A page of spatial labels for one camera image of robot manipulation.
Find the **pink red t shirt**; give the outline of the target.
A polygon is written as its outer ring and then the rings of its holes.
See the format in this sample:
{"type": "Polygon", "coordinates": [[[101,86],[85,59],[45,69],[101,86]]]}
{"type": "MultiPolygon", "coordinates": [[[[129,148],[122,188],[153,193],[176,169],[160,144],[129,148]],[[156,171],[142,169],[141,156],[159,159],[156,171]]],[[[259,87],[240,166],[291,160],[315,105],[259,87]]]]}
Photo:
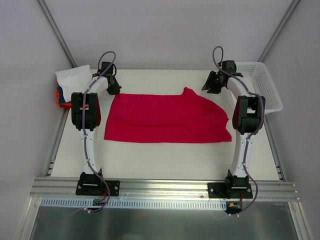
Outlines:
{"type": "Polygon", "coordinates": [[[228,121],[219,105],[188,87],[180,95],[120,93],[111,104],[104,139],[143,144],[231,142],[228,121]]]}

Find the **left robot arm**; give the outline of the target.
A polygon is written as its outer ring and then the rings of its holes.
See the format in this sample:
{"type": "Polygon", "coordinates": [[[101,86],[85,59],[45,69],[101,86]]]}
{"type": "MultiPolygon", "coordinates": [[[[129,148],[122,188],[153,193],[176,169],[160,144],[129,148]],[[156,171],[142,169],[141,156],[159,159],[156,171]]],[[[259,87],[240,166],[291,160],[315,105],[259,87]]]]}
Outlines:
{"type": "Polygon", "coordinates": [[[93,75],[92,82],[84,92],[71,94],[71,122],[78,130],[83,155],[84,176],[93,176],[87,183],[87,189],[93,195],[104,191],[102,165],[97,150],[98,128],[101,124],[100,96],[106,91],[109,95],[119,94],[121,86],[114,74],[93,75]]]}

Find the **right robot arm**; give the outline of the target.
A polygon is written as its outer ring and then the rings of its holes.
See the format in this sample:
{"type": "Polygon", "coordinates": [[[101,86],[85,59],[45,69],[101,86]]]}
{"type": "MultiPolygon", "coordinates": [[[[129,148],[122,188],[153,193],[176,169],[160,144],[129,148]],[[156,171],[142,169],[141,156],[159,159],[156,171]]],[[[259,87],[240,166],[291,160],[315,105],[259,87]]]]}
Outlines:
{"type": "Polygon", "coordinates": [[[211,94],[219,94],[222,88],[227,88],[236,98],[232,116],[232,127],[236,133],[233,160],[224,182],[207,184],[210,199],[253,198],[249,161],[253,141],[263,126],[265,99],[251,92],[242,78],[240,73],[232,76],[222,71],[211,71],[202,87],[203,91],[211,94]]]}

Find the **white folded t shirt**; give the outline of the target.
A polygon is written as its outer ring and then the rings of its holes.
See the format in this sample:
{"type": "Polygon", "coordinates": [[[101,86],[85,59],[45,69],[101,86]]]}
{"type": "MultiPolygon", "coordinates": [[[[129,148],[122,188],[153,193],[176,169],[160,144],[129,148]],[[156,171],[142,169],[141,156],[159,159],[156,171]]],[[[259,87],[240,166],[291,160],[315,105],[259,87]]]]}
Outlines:
{"type": "Polygon", "coordinates": [[[62,88],[63,97],[66,102],[71,101],[72,93],[83,93],[92,80],[89,65],[56,71],[55,75],[58,85],[62,88]]]}

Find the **white plastic basket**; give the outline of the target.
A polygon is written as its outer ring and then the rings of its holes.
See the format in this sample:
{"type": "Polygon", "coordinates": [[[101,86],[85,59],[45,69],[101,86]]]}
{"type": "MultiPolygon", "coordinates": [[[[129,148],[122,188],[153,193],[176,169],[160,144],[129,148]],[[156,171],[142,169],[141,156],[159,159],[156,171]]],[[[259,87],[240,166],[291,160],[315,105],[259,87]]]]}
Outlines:
{"type": "Polygon", "coordinates": [[[283,104],[272,77],[262,62],[236,62],[236,70],[252,93],[265,98],[265,114],[280,112],[283,104]]]}

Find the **orange red folded t shirt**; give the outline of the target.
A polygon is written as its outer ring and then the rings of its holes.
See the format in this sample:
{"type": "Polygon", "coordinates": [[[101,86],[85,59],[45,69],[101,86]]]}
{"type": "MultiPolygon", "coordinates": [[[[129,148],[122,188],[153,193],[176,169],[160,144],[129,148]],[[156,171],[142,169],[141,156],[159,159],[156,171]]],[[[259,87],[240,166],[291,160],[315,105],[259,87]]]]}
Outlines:
{"type": "Polygon", "coordinates": [[[66,100],[64,98],[63,90],[62,90],[62,88],[60,86],[58,86],[56,88],[55,96],[56,96],[56,103],[61,108],[70,109],[72,107],[71,101],[66,102],[66,100]]]}

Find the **blue folded t shirt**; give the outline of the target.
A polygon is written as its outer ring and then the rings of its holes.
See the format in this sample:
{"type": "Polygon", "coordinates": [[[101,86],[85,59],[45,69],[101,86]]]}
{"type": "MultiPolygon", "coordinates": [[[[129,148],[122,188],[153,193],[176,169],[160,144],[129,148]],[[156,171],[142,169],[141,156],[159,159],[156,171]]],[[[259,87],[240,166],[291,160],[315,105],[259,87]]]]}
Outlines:
{"type": "Polygon", "coordinates": [[[66,101],[63,93],[63,89],[58,86],[55,92],[56,103],[59,105],[71,105],[71,101],[66,101]]]}

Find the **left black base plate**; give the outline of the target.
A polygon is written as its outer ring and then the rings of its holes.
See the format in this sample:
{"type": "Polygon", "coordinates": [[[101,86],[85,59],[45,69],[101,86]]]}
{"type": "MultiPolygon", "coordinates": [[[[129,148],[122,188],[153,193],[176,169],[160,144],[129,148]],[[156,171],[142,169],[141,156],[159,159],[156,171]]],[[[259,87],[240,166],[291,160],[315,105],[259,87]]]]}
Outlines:
{"type": "Polygon", "coordinates": [[[103,181],[98,179],[83,180],[80,179],[77,182],[75,194],[77,196],[106,196],[117,197],[120,190],[120,181],[118,180],[107,180],[108,189],[103,181]]]}

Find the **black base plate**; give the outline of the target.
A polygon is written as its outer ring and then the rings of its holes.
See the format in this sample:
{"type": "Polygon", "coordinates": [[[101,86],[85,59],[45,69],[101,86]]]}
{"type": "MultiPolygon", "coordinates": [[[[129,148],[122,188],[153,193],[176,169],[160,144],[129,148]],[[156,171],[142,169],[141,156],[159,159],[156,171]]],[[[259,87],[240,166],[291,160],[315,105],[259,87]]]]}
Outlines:
{"type": "Polygon", "coordinates": [[[251,185],[230,186],[222,182],[210,182],[207,184],[208,196],[210,199],[252,199],[253,192],[251,185]]]}
{"type": "Polygon", "coordinates": [[[108,189],[103,181],[98,179],[83,180],[80,179],[77,182],[75,194],[77,196],[106,196],[117,197],[120,190],[120,181],[118,180],[107,180],[108,189]]]}

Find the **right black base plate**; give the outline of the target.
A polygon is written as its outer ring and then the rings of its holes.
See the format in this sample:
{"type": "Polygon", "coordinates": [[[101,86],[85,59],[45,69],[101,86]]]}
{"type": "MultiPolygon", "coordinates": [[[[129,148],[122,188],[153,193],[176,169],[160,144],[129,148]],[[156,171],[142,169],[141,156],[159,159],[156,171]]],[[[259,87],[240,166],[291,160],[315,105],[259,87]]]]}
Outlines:
{"type": "Polygon", "coordinates": [[[252,199],[253,192],[251,185],[230,186],[222,182],[210,182],[207,184],[208,196],[210,199],[252,199]]]}

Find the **aluminium mounting rail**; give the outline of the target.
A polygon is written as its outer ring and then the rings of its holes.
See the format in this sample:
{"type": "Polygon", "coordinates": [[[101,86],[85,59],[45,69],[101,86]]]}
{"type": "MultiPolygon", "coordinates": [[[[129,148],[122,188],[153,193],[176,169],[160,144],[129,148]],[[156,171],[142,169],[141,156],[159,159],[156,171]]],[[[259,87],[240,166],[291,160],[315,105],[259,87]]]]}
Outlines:
{"type": "MultiPolygon", "coordinates": [[[[209,180],[119,179],[120,199],[208,200],[216,191],[209,180]]],[[[74,177],[37,177],[30,190],[31,197],[73,197],[78,179],[74,177]]],[[[300,202],[296,185],[289,181],[258,181],[251,185],[257,201],[300,202]]]]}

